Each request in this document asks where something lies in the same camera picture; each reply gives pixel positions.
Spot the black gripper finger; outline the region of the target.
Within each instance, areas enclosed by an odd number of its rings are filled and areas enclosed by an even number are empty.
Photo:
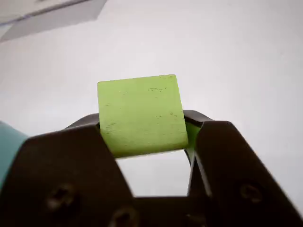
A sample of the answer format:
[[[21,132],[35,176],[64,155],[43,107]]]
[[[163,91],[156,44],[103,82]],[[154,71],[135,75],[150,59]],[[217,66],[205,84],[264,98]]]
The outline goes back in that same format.
[[[0,193],[3,227],[136,227],[133,196],[98,115],[27,139]]]
[[[184,110],[191,163],[189,195],[205,200],[208,227],[300,227],[303,219],[229,121]]]

